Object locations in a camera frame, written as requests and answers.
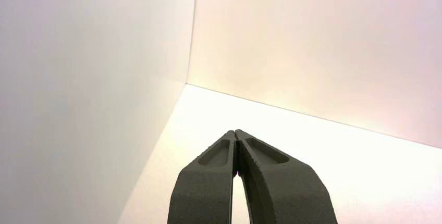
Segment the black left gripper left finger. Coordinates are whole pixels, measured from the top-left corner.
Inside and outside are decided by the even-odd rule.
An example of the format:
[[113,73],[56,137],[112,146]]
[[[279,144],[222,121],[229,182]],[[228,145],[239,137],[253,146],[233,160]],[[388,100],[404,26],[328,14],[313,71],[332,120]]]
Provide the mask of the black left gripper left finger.
[[231,223],[236,134],[227,131],[178,175],[168,223]]

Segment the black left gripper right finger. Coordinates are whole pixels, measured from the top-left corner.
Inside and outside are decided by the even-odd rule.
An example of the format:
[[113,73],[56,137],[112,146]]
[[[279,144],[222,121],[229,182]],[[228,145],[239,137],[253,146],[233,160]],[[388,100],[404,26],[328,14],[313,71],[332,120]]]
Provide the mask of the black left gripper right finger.
[[330,194],[311,166],[243,130],[235,134],[250,223],[337,223]]

